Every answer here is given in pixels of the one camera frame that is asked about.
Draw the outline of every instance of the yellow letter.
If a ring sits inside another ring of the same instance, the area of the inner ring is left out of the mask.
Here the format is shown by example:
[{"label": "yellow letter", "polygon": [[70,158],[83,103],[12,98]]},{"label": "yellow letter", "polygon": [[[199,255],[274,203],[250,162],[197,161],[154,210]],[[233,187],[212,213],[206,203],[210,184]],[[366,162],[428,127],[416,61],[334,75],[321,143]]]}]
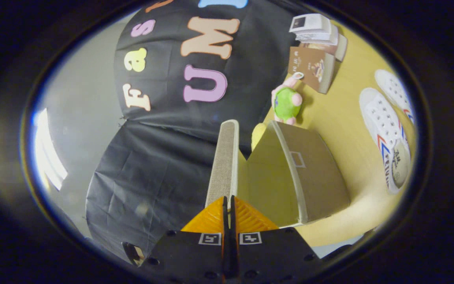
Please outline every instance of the yellow letter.
[{"label": "yellow letter", "polygon": [[127,70],[134,70],[141,72],[145,68],[146,49],[140,48],[139,50],[130,51],[124,57],[124,65]]}]

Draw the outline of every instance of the shoe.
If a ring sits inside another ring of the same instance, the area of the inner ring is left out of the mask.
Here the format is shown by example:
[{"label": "shoe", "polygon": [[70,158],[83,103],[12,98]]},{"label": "shoe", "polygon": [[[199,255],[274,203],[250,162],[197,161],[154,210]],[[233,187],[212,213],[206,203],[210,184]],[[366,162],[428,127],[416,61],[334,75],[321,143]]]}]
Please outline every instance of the shoe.
[{"label": "shoe", "polygon": [[411,164],[404,128],[395,110],[378,90],[362,90],[359,103],[364,123],[383,159],[388,192],[397,194],[409,175]]},{"label": "shoe", "polygon": [[374,78],[389,101],[400,108],[409,117],[411,122],[415,124],[413,108],[400,80],[392,73],[382,69],[376,70]]}]

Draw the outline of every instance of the white wall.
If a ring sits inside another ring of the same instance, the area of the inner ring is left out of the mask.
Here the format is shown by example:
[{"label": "white wall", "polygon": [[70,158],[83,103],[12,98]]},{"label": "white wall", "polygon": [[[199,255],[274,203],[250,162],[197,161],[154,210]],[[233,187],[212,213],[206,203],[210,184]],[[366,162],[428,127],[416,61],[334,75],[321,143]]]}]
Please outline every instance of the white wall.
[{"label": "white wall", "polygon": [[113,60],[121,31],[134,13],[87,38],[47,82],[38,110],[47,108],[50,135],[68,176],[48,191],[78,230],[90,237],[85,198],[90,178],[123,124],[115,93]]}]

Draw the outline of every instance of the pink plush toy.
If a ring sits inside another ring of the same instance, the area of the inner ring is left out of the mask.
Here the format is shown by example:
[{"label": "pink plush toy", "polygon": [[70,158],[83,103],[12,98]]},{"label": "pink plush toy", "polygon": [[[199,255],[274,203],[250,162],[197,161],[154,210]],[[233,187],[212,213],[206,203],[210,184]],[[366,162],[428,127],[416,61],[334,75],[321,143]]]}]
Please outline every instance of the pink plush toy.
[{"label": "pink plush toy", "polygon": [[304,74],[295,72],[280,86],[272,90],[271,104],[274,109],[274,120],[293,125],[295,117],[301,111],[302,97],[294,90],[294,86]]}]

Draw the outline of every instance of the letter m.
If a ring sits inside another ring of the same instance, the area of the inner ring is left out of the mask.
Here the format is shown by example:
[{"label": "letter m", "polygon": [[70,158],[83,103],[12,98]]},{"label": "letter m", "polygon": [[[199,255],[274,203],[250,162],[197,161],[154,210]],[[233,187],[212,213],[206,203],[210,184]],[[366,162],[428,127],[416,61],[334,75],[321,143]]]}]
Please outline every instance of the letter m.
[{"label": "letter m", "polygon": [[238,31],[240,25],[238,19],[220,20],[220,19],[203,19],[193,17],[190,19],[187,27],[191,30],[202,33],[200,36],[185,40],[182,43],[181,54],[187,56],[193,52],[217,54],[222,59],[227,59],[231,56],[232,46],[214,45],[216,43],[224,43],[232,40],[232,36],[224,34],[219,30],[229,34],[234,34]]}]

